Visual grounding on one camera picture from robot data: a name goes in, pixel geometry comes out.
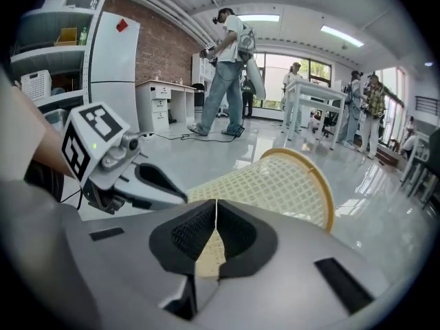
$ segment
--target red sticker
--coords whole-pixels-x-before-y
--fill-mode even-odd
[[[127,24],[127,22],[124,19],[121,19],[118,25],[116,26],[116,29],[118,30],[118,32],[122,32],[128,26],[129,25]]]

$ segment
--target white refrigerator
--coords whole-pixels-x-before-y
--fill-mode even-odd
[[[91,101],[109,105],[133,132],[139,131],[135,63],[140,23],[103,12],[93,42]]]

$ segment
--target fluorescent light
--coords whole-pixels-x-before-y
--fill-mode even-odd
[[[248,21],[267,21],[267,22],[278,22],[280,21],[280,16],[278,14],[242,14],[239,19],[243,22]]]
[[[337,36],[337,37],[339,37],[341,39],[344,39],[345,41],[348,41],[349,43],[351,43],[351,44],[353,44],[353,45],[355,45],[357,47],[363,46],[363,42],[358,41],[357,39],[354,39],[352,36],[349,36],[348,34],[345,34],[345,33],[342,33],[342,32],[340,32],[338,30],[334,30],[333,28],[327,27],[326,25],[324,25],[321,28],[321,30],[323,32],[326,32],[326,33],[332,34],[334,36]]]

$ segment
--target white storage basket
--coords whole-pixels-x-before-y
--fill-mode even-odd
[[[60,8],[66,6],[67,0],[44,0],[43,8]]]
[[[35,101],[50,97],[51,87],[52,79],[46,69],[21,77],[21,90],[30,100]]]

